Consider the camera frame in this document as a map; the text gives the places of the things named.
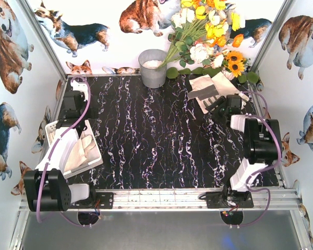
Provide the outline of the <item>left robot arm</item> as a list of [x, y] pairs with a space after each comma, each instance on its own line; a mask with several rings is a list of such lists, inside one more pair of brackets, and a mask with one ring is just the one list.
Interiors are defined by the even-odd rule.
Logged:
[[23, 177], [32, 212], [66, 211], [71, 204], [90, 206], [95, 190], [86, 183], [68, 184], [64, 175], [88, 168], [101, 158], [87, 119], [90, 94], [72, 91], [64, 96], [62, 117], [41, 162]]

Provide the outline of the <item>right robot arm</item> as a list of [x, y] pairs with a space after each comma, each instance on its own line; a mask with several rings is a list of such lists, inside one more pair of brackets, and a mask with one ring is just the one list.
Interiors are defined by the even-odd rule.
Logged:
[[276, 119], [242, 114], [242, 98], [238, 94], [221, 96], [210, 105], [206, 101], [203, 104], [214, 118], [243, 134], [244, 157], [229, 183], [233, 191], [249, 191], [259, 173], [268, 171], [281, 162], [279, 122]]

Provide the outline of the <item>white perforated storage basket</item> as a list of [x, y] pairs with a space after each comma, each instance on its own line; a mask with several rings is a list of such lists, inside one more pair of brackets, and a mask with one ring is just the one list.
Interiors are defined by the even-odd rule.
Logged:
[[74, 144], [65, 165], [63, 176], [69, 179], [93, 167], [103, 164], [101, 152], [96, 143], [89, 120], [85, 120], [86, 129]]

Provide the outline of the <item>back right white work glove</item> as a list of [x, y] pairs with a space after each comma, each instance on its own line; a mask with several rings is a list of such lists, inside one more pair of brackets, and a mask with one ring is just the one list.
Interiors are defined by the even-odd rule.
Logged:
[[230, 80], [221, 72], [211, 78], [215, 88], [218, 91], [218, 97], [227, 95], [234, 95], [240, 91], [230, 82]]

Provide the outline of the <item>back grey palm work glove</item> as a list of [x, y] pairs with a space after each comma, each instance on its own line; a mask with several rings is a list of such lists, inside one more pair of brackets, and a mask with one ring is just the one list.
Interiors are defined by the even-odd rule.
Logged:
[[203, 101], [209, 103], [208, 98], [211, 98], [213, 101], [218, 99], [218, 91], [215, 88], [209, 75], [200, 76], [195, 79], [189, 80], [192, 90], [188, 92], [188, 99], [196, 99], [202, 112], [207, 114], [208, 111], [205, 110], [205, 105]]

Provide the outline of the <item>artificial flower bouquet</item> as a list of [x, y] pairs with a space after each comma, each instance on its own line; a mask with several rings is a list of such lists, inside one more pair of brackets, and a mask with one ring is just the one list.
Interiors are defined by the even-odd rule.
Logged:
[[220, 69], [238, 82], [256, 83], [259, 76], [249, 72], [249, 60], [237, 50], [258, 31], [255, 20], [246, 20], [227, 1], [181, 1], [171, 17], [170, 46], [158, 69], [170, 62], [201, 64], [203, 70]]

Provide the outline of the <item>grey metal bucket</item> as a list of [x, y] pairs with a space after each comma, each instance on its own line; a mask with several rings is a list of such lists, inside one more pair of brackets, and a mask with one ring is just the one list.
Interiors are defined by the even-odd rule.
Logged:
[[140, 72], [143, 84], [151, 89], [157, 89], [164, 85], [167, 65], [163, 64], [166, 52], [160, 49], [148, 49], [139, 57]]

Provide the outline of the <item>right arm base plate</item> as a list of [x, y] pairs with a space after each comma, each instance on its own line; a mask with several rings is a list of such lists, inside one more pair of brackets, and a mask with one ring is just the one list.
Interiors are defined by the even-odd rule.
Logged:
[[250, 192], [235, 192], [223, 194], [222, 192], [206, 193], [207, 207], [215, 208], [253, 208], [254, 203]]

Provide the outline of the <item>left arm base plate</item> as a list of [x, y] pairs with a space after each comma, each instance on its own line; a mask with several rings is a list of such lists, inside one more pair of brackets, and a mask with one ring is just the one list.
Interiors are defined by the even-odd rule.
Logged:
[[77, 204], [80, 208], [112, 209], [113, 201], [113, 192], [96, 192], [90, 194], [87, 199], [78, 201]]

